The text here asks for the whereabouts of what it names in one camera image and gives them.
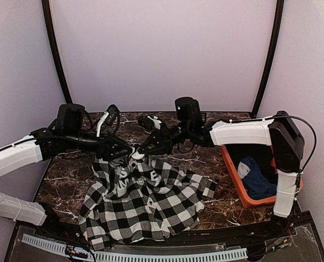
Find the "black white plaid shirt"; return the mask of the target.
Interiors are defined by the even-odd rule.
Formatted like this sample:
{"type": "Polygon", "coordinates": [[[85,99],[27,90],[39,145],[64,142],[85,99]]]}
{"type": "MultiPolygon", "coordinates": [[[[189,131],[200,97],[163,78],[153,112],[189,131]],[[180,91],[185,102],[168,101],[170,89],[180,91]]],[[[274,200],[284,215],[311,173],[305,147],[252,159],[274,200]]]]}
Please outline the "black white plaid shirt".
{"type": "Polygon", "coordinates": [[[109,166],[95,159],[94,184],[88,189],[78,224],[85,237],[97,236],[98,227],[123,240],[158,224],[176,232],[193,229],[203,211],[204,198],[212,198],[217,181],[167,162],[145,156],[130,157],[128,166],[109,166]]]}

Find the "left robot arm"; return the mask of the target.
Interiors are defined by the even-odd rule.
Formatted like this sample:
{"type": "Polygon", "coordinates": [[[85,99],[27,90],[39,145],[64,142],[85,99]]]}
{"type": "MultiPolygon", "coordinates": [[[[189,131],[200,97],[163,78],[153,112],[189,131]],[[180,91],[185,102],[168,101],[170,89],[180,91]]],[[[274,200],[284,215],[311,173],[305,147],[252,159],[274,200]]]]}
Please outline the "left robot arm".
{"type": "MultiPolygon", "coordinates": [[[[89,130],[83,130],[83,119],[89,117],[79,104],[62,104],[57,118],[45,128],[31,132],[21,140],[0,148],[0,178],[24,166],[49,160],[68,150],[91,152],[97,158],[113,160],[127,156],[133,149],[115,132],[104,133],[113,123],[120,123],[115,105],[108,107],[103,117],[89,130]]],[[[0,217],[41,226],[52,238],[64,233],[64,226],[50,217],[51,208],[44,204],[21,200],[0,192],[0,217]]]]}

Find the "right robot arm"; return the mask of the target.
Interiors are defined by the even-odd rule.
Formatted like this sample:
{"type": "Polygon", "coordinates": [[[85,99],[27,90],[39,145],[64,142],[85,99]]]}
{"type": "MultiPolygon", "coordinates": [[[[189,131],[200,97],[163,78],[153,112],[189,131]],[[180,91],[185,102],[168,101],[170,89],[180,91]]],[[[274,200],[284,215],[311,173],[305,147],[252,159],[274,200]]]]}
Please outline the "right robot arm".
{"type": "Polygon", "coordinates": [[[175,100],[179,123],[168,128],[157,117],[140,117],[138,123],[150,131],[149,137],[137,150],[140,155],[171,154],[173,147],[185,140],[202,147],[234,144],[270,146],[278,171],[278,188],[273,208],[276,215],[266,224],[266,232],[277,237],[287,227],[287,218],[299,192],[304,138],[294,124],[294,116],[278,111],[273,116],[239,121],[206,121],[199,102],[191,97],[175,100]]]}

